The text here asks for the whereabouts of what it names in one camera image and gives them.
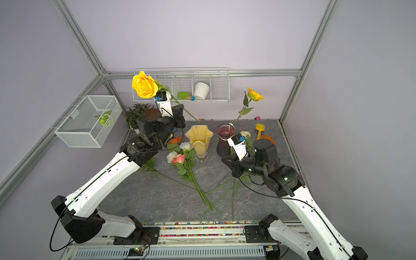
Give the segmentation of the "yellow ruffled glass vase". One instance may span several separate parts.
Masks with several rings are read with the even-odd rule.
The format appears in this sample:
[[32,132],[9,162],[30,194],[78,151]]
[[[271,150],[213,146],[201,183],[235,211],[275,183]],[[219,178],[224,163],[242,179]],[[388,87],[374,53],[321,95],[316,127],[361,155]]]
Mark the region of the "yellow ruffled glass vase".
[[214,133],[209,130],[207,125],[193,125],[186,133],[190,144],[196,152],[196,157],[200,161],[208,158],[208,148]]

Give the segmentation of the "dark red glass vase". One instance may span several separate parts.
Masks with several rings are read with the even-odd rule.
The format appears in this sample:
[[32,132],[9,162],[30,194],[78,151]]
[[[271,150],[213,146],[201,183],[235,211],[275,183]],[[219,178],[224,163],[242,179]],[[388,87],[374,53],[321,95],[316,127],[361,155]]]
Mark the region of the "dark red glass vase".
[[217,128],[219,140],[216,152],[220,157],[227,157],[231,154],[231,147],[228,140],[235,135],[235,127],[232,123],[224,123]]

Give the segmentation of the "orange yellow rose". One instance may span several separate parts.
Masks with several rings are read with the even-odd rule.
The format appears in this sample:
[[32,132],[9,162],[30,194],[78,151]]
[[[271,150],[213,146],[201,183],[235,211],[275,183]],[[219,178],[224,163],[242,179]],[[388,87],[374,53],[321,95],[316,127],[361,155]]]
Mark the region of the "orange yellow rose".
[[168,86],[161,84],[159,81],[153,79],[150,75],[146,75],[144,71],[140,71],[132,79],[132,88],[137,95],[143,99],[153,98],[158,91],[167,91],[171,94],[171,101],[180,105],[181,103],[174,97]]

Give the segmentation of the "yellow sunflower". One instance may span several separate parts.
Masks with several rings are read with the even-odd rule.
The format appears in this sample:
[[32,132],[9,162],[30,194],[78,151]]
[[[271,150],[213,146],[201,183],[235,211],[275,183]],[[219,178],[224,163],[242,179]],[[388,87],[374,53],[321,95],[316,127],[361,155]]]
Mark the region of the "yellow sunflower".
[[264,96],[260,93],[251,88],[247,89],[248,90],[244,92],[243,108],[238,112],[237,120],[239,120],[242,116],[249,114],[253,110],[253,107],[251,106],[252,102],[264,100]]

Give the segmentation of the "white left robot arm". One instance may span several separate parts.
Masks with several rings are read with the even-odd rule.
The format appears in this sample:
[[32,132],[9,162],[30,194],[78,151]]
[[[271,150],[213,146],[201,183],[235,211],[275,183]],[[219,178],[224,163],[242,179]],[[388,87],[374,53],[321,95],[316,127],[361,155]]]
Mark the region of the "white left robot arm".
[[124,143],[114,158],[85,185],[67,197],[55,197],[51,205],[73,242],[114,237],[115,245],[138,244],[144,228],[131,215],[115,216],[98,210],[101,202],[127,177],[144,167],[170,142],[177,128],[185,128],[182,104],[147,109],[137,120],[140,133]]

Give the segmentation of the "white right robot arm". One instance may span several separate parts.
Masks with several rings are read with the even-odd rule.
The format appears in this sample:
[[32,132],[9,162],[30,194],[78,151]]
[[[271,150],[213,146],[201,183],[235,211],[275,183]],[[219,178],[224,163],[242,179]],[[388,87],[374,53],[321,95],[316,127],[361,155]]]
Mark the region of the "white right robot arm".
[[366,260],[368,254],[346,240],[321,211],[309,188],[297,171],[280,162],[276,146],[268,139],[253,142],[250,154],[245,137],[233,136],[228,141],[235,154],[222,158],[232,176],[240,178],[247,173],[260,176],[263,185],[286,203],[296,214],[307,235],[289,227],[270,214],[260,222],[269,236],[285,244],[304,260]]

